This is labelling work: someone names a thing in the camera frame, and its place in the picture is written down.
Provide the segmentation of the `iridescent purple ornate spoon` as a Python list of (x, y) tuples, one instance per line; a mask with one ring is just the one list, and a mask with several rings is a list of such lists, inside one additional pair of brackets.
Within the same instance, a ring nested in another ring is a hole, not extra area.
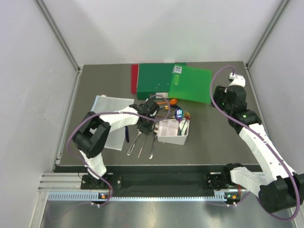
[(178, 123), (183, 120), (183, 110), (180, 107), (176, 108), (174, 117)]

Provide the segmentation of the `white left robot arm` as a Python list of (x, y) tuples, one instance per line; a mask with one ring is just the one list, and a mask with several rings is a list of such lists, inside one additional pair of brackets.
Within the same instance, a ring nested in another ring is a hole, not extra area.
[(72, 141), (84, 158), (88, 173), (92, 176), (93, 185), (103, 188), (108, 182), (102, 150), (109, 133), (129, 125), (137, 126), (138, 134), (127, 153), (129, 155), (139, 136), (152, 132), (154, 119), (159, 109), (159, 105), (153, 99), (147, 99), (143, 104), (131, 104), (116, 112), (101, 115), (95, 112), (87, 113), (81, 126), (72, 134)]

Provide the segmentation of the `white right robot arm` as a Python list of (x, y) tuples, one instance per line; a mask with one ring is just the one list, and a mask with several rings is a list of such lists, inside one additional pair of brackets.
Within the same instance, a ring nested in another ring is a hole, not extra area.
[(228, 79), (227, 87), (216, 87), (212, 104), (228, 118), (229, 125), (249, 147), (263, 174), (255, 174), (239, 163), (228, 164), (223, 170), (223, 185), (244, 187), (259, 199), (268, 213), (293, 207), (299, 209), (304, 201), (303, 174), (297, 174), (284, 161), (258, 115), (247, 108), (245, 78), (230, 73)]

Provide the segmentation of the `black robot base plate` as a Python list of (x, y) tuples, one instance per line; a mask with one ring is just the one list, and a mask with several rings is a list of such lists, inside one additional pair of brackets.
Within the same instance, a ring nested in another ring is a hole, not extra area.
[(103, 176), (112, 184), (115, 194), (148, 193), (168, 191), (205, 191), (233, 188), (219, 173), (203, 172), (114, 172)]

